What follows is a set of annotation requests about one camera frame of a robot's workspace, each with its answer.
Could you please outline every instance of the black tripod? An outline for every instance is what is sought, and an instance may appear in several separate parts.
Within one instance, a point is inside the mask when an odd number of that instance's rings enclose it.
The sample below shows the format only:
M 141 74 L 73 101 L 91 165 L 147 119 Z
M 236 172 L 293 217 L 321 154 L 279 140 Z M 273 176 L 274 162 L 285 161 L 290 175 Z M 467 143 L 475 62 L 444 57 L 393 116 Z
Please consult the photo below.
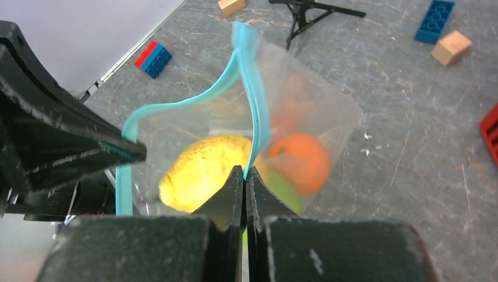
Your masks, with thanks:
M 341 8 L 337 6 L 332 6 L 328 4 L 316 3 L 315 0 L 269 0 L 271 4 L 285 4 L 287 8 L 292 13 L 292 27 L 291 33 L 287 38 L 286 49 L 289 50 L 291 46 L 291 41 L 299 34 L 303 33 L 308 28 L 312 27 L 315 23 L 324 19 L 326 16 L 332 14 L 333 12 L 357 16 L 363 18 L 366 16 L 365 12 L 355 11 L 351 9 Z M 312 19 L 310 21 L 306 21 L 306 11 L 309 9 L 320 9 L 325 10 L 322 15 L 319 17 Z

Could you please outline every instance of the green toy fruit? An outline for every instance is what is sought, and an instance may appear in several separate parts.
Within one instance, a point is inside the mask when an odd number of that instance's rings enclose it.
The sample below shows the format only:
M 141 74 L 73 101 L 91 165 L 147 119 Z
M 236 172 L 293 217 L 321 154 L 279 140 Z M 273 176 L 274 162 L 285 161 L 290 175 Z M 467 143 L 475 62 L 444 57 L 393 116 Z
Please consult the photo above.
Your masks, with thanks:
M 268 176 L 268 183 L 265 183 L 268 189 L 296 214 L 302 214 L 301 196 L 291 182 L 274 170 L 269 170 Z M 242 235 L 242 241 L 247 244 L 247 231 Z

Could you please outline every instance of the gray marble surface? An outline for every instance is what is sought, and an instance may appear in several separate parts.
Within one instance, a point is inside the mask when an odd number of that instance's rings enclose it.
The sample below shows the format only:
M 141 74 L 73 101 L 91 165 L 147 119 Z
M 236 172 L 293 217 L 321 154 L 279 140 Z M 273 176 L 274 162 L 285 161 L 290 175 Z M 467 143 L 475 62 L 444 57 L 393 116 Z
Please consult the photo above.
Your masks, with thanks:
M 200 93 L 229 59 L 234 20 L 284 46 L 286 7 L 246 1 L 245 10 L 225 19 L 216 0 L 187 0 L 152 36 L 174 58 L 159 78 L 140 73 L 135 54 L 86 104 L 121 126 L 144 104 Z M 448 68 L 431 57 L 433 45 L 413 40 L 430 1 L 323 2 L 367 16 L 329 16 L 294 39 L 290 52 L 352 96 L 363 115 L 331 187 L 307 215 L 408 221 L 441 281 L 498 281 L 498 170 L 478 130 L 498 102 L 498 2 L 457 1 L 444 34 L 456 29 L 474 45 Z

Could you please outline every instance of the ziplock bag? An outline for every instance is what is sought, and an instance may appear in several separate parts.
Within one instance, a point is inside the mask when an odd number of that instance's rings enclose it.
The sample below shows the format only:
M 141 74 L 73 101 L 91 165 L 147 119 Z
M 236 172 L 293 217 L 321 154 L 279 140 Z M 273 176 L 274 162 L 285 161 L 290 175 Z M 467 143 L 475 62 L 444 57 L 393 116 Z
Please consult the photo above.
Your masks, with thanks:
M 127 119 L 122 136 L 143 142 L 147 160 L 117 168 L 117 214 L 191 213 L 234 165 L 245 167 L 244 177 L 256 166 L 298 214 L 326 186 L 358 124 L 358 105 L 242 23 L 233 24 L 232 44 L 216 82 L 191 79 L 206 91 Z

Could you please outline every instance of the wooden cube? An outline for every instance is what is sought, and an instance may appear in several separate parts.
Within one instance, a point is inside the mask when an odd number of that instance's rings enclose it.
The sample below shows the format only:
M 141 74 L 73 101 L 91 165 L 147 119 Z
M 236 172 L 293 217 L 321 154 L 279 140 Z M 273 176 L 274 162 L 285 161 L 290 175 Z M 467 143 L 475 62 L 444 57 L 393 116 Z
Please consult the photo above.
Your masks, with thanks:
M 245 0 L 220 0 L 218 1 L 218 5 L 223 15 L 228 18 L 245 8 Z
M 458 31 L 446 35 L 432 50 L 432 56 L 445 66 L 457 62 L 472 46 L 472 41 Z

